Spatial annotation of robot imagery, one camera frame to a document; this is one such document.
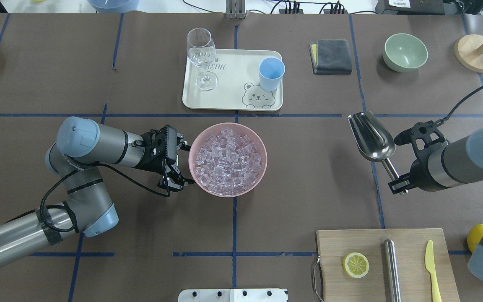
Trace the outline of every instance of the yellow knife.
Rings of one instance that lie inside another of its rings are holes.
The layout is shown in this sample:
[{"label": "yellow knife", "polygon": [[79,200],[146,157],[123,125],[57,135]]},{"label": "yellow knife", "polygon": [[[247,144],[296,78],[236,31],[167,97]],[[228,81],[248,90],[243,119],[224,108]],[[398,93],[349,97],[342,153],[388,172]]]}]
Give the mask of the yellow knife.
[{"label": "yellow knife", "polygon": [[431,300],[432,302],[441,302],[441,293],[439,292],[439,285],[437,284],[437,275],[435,275],[434,242],[431,240],[428,240],[428,244],[426,245],[424,265],[431,275]]}]

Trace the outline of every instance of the metal ice scoop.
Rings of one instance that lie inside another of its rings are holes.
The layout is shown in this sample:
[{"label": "metal ice scoop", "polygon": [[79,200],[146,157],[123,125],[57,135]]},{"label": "metal ice scoop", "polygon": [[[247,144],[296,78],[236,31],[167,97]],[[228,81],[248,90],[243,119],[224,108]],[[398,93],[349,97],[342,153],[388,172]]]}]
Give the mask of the metal ice scoop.
[{"label": "metal ice scoop", "polygon": [[372,162],[381,162],[391,179],[397,180],[399,175],[389,160],[395,153],[395,142],[387,129],[370,111],[350,115],[348,120],[361,155]]}]

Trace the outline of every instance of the green bowl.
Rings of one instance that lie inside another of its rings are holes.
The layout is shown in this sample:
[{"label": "green bowl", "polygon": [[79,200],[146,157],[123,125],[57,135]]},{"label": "green bowl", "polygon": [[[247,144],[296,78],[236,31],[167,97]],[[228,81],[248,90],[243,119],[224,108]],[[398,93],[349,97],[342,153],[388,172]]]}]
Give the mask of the green bowl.
[{"label": "green bowl", "polygon": [[415,36],[397,33],[385,42],[383,60],[394,71],[399,73],[414,71],[424,65],[427,59],[426,45]]}]

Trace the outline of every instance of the bowl of ice cubes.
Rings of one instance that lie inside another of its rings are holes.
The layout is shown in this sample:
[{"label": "bowl of ice cubes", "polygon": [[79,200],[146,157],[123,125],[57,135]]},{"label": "bowl of ice cubes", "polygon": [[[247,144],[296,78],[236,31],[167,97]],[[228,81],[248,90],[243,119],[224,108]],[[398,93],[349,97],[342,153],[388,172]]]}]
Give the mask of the bowl of ice cubes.
[{"label": "bowl of ice cubes", "polygon": [[233,122],[201,132],[190,149],[190,172],[199,187],[220,197],[236,197],[260,182],[268,163],[266,147],[253,130]]}]

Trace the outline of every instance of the blue cup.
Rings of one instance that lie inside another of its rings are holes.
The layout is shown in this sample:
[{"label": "blue cup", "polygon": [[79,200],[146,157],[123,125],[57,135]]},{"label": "blue cup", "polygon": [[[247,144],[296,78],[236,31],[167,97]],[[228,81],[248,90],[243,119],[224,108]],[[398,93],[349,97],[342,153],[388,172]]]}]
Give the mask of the blue cup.
[{"label": "blue cup", "polygon": [[264,91],[276,90],[284,75],[284,63],[275,57],[267,57],[258,65],[260,87]]}]

